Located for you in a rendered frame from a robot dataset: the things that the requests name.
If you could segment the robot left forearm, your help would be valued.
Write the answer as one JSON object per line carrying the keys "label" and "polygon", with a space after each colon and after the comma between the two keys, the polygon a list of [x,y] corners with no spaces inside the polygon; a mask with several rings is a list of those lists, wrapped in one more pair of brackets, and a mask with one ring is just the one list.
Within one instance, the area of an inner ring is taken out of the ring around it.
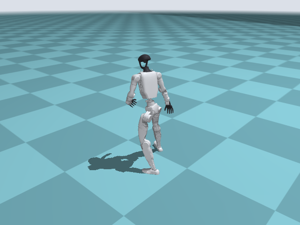
{"label": "robot left forearm", "polygon": [[127,94],[127,99],[126,99],[126,104],[127,105],[131,105],[132,104],[132,98],[128,97],[129,96],[129,92]]}

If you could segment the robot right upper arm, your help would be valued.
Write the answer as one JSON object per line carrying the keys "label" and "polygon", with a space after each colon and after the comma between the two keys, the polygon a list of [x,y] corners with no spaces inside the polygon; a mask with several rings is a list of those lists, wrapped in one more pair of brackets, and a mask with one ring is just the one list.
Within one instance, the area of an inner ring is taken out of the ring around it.
{"label": "robot right upper arm", "polygon": [[160,86],[158,88],[159,92],[164,92],[165,91],[165,87],[164,87],[164,82],[163,82],[163,79],[162,79],[162,74],[160,72],[156,72],[157,73],[157,82],[158,82],[158,85]]}

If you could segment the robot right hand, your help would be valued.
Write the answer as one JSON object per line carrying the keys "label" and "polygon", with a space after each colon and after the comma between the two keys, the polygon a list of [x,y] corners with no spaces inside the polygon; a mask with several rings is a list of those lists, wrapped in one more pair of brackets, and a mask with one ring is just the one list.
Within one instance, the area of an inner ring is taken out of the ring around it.
{"label": "robot right hand", "polygon": [[168,113],[168,110],[169,110],[169,114],[170,114],[170,112],[171,113],[173,112],[173,107],[171,106],[170,102],[169,102],[169,105],[166,105],[165,110],[166,110],[166,108],[167,108],[167,113]]}

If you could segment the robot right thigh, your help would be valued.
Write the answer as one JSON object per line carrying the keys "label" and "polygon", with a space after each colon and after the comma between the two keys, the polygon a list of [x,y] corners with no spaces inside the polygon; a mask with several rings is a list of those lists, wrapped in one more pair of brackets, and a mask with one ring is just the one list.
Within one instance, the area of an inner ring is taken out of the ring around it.
{"label": "robot right thigh", "polygon": [[152,124],[153,124],[153,131],[154,132],[159,132],[159,127],[158,127],[158,119],[159,119],[159,113],[161,112],[162,108],[158,106],[159,111],[157,112],[156,115],[152,117]]}

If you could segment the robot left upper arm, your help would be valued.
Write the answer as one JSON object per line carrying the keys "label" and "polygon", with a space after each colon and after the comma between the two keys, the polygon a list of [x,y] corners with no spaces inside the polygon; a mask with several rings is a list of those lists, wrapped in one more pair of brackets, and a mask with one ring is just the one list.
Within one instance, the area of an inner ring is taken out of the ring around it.
{"label": "robot left upper arm", "polygon": [[141,79],[141,74],[135,74],[131,77],[131,84],[130,84],[130,92],[129,92],[129,98],[134,98],[135,97],[135,89],[137,86],[137,82],[139,82]]}

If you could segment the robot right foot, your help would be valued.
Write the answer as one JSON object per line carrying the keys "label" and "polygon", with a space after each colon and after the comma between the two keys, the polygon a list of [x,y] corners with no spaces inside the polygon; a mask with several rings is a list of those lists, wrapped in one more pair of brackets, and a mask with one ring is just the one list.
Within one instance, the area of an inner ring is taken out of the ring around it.
{"label": "robot right foot", "polygon": [[155,147],[157,148],[158,151],[163,151],[162,147],[160,147],[160,146],[159,146],[159,148],[157,147],[157,142],[156,141],[154,141],[154,145],[155,145]]}

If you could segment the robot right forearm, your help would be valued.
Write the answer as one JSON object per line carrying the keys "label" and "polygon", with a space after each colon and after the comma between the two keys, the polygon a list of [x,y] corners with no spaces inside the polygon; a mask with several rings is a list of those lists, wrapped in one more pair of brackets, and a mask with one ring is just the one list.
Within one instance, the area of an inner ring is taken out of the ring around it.
{"label": "robot right forearm", "polygon": [[162,92],[162,96],[164,97],[165,104],[169,105],[170,98],[168,96],[167,90],[165,90],[164,92]]}

